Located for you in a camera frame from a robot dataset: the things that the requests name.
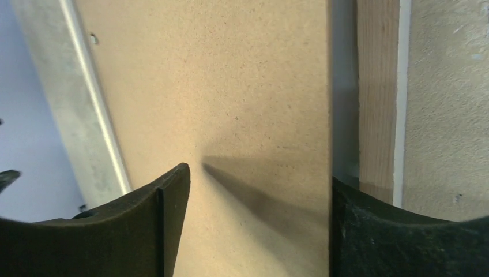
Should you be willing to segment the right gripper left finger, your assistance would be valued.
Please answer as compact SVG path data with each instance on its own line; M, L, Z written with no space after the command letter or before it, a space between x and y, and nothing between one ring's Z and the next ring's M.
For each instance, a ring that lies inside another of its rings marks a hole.
M1 219L2 276L172 276L190 194L180 163L72 219Z

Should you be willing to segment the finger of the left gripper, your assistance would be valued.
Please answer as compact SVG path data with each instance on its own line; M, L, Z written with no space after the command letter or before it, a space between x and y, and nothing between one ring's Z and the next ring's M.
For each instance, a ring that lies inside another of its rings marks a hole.
M2 193L9 185L21 176L17 170L6 170L0 172L0 192Z

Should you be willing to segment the wooden picture frame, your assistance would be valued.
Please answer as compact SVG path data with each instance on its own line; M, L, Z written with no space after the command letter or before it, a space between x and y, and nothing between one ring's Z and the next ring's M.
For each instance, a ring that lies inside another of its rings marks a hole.
M401 207L411 1L357 1L360 190Z

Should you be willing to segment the brown fibreboard backing board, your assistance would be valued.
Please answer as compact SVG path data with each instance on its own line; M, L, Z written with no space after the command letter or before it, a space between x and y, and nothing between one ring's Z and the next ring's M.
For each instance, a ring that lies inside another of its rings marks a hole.
M77 1L131 184L191 189L175 276L328 276L330 1Z

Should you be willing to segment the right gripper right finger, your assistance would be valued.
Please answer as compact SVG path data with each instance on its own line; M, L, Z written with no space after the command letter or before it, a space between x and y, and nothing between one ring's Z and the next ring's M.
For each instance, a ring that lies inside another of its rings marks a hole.
M488 217L431 218L332 181L331 276L487 276Z

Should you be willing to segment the glossy photo print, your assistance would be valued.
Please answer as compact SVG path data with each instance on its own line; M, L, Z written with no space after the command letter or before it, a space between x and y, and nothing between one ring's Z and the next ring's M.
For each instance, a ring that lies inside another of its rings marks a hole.
M359 73L356 1L332 2L333 176L359 187Z

